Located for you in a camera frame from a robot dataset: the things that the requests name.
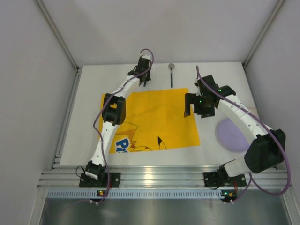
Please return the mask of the yellow printed cloth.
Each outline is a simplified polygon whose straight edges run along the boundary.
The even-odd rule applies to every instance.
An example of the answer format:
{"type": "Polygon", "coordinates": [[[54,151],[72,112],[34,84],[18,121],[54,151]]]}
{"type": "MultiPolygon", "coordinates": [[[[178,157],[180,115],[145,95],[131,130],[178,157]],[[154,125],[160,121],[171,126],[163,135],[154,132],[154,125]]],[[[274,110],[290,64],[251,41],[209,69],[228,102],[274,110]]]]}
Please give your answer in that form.
{"type": "Polygon", "coordinates": [[[200,145],[193,115],[184,117],[187,88],[133,92],[109,152],[171,150],[200,145]]]}

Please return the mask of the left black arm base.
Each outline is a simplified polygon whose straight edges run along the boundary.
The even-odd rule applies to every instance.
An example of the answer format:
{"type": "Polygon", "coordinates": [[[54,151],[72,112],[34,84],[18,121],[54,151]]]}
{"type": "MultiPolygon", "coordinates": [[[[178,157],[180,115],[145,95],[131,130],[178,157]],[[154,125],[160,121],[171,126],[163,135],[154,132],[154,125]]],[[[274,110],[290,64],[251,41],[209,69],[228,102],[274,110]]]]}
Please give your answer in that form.
{"type": "MultiPolygon", "coordinates": [[[[110,173],[110,188],[117,188],[120,185],[120,176],[119,172],[110,173]]],[[[106,188],[108,183],[107,173],[104,175],[102,180],[97,180],[87,176],[85,173],[81,173],[79,187],[81,188],[106,188]]]]}

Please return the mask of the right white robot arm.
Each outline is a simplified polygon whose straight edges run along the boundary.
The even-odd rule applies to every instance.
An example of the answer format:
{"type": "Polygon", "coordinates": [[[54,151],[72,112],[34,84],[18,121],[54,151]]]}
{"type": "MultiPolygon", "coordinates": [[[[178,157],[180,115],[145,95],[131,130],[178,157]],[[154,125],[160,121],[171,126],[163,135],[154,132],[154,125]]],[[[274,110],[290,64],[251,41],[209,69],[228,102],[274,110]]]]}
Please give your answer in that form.
{"type": "Polygon", "coordinates": [[[219,167],[219,178],[227,181],[245,173],[260,173],[284,161],[285,133],[260,122],[239,100],[228,85],[219,87],[213,76],[195,82],[197,93],[184,96],[184,117],[191,113],[213,117],[215,110],[224,113],[245,136],[249,148],[245,155],[219,167]]]}

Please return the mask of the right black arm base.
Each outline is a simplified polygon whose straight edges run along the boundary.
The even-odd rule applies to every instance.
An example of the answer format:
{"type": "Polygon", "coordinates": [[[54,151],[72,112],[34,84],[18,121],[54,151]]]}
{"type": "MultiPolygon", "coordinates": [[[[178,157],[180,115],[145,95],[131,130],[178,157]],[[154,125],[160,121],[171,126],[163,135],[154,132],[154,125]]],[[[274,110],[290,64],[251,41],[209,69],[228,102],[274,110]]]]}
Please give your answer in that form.
{"type": "Polygon", "coordinates": [[[221,178],[217,172],[203,173],[204,186],[209,188],[219,187],[245,187],[247,185],[245,175],[238,175],[235,177],[221,178]]]}

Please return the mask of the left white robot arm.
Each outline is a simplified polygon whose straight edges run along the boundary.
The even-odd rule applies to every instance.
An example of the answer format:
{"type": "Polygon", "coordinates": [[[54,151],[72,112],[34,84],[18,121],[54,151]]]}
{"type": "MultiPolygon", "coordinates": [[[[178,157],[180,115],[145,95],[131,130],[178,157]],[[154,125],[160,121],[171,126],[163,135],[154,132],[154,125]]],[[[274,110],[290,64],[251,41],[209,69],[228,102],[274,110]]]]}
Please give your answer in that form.
{"type": "Polygon", "coordinates": [[[116,131],[126,118],[126,99],[137,87],[150,80],[152,59],[151,55],[141,53],[137,65],[128,72],[121,86],[115,92],[105,94],[103,107],[93,123],[99,134],[99,141],[86,166],[85,175],[95,180],[101,180],[106,175],[106,157],[116,131]]]}

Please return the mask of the lilac plate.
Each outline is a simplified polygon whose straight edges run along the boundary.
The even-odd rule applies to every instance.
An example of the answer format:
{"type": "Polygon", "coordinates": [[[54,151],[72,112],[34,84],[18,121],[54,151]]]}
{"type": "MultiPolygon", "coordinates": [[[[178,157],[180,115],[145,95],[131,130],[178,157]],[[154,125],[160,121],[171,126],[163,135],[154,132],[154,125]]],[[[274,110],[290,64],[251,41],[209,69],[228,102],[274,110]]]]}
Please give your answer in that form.
{"type": "Polygon", "coordinates": [[[249,148],[246,137],[230,119],[224,119],[218,123],[215,135],[218,142],[230,152],[242,153],[249,148]]]}

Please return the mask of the beige paper cup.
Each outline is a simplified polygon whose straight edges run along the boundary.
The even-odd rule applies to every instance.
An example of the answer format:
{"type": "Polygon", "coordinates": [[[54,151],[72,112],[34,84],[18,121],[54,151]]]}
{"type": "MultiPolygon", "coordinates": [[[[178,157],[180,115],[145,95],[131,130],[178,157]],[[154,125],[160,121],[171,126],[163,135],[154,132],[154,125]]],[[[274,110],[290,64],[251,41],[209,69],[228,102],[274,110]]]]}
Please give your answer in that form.
{"type": "Polygon", "coordinates": [[[258,117],[258,112],[255,107],[247,107],[247,110],[251,112],[254,116],[258,117]]]}

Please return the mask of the aluminium mounting rail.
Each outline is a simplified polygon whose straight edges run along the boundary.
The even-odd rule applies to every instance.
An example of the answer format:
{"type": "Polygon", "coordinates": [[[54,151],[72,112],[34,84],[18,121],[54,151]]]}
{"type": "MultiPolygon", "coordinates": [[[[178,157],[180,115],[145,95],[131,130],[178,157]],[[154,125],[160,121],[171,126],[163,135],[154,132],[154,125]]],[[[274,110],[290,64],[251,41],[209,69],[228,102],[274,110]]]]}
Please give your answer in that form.
{"type": "MultiPolygon", "coordinates": [[[[217,167],[208,166],[113,166],[110,171],[120,173],[121,188],[203,188],[205,172],[217,167]]],[[[79,186],[81,169],[74,167],[54,168],[44,171],[38,181],[39,188],[75,188],[79,186]]],[[[287,172],[271,168],[252,175],[258,185],[265,189],[281,189],[287,181],[287,172]]]]}

